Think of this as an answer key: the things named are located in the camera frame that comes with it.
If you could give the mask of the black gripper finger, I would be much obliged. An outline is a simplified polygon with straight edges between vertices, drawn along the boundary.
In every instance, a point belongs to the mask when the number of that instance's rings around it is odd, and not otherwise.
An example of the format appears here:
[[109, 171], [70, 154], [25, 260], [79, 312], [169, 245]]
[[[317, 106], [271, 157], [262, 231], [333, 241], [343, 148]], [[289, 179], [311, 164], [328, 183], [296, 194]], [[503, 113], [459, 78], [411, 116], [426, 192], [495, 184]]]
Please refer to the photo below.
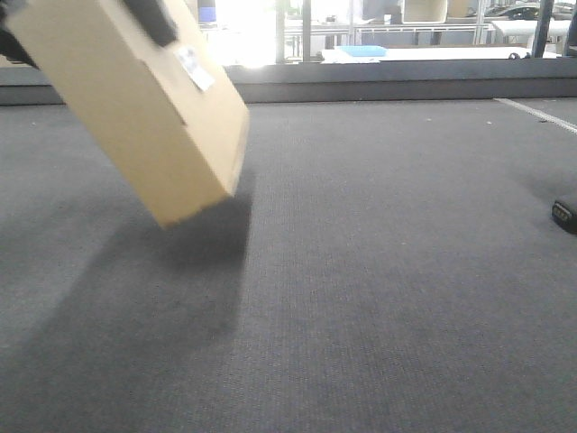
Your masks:
[[124, 4], [148, 36], [160, 47], [177, 40], [178, 28], [160, 0], [124, 0]]

